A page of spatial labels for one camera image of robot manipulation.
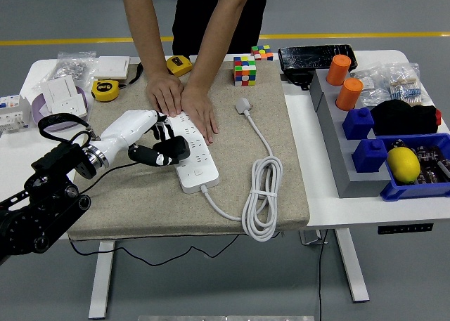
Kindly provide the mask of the person's right hand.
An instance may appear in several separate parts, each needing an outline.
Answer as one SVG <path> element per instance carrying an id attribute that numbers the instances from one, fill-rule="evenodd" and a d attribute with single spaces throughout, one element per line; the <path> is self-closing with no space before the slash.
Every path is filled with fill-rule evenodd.
<path id="1" fill-rule="evenodd" d="M 146 95 L 153 108 L 167 116 L 175 117 L 181 112 L 181 94 L 184 85 L 169 72 L 147 74 Z"/>

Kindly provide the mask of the person's left hand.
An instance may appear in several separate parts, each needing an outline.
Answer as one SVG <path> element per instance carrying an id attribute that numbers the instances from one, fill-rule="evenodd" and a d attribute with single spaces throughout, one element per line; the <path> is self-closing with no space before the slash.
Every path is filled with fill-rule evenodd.
<path id="1" fill-rule="evenodd" d="M 181 94 L 181 108 L 202 134 L 206 144 L 212 144 L 219 128 L 208 90 L 187 84 Z"/>

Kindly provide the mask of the white and black robot left hand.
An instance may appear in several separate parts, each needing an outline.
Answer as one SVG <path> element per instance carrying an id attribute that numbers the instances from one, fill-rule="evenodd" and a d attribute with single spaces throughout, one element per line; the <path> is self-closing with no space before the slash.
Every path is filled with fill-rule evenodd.
<path id="1" fill-rule="evenodd" d="M 159 140 L 152 149 L 136 144 L 148 131 L 153 131 Z M 94 147 L 100 151 L 98 158 L 106 167 L 112 165 L 120 151 L 149 166 L 178 164 L 190 155 L 186 139 L 175 136 L 167 116 L 155 110 L 127 110 L 101 134 Z"/>

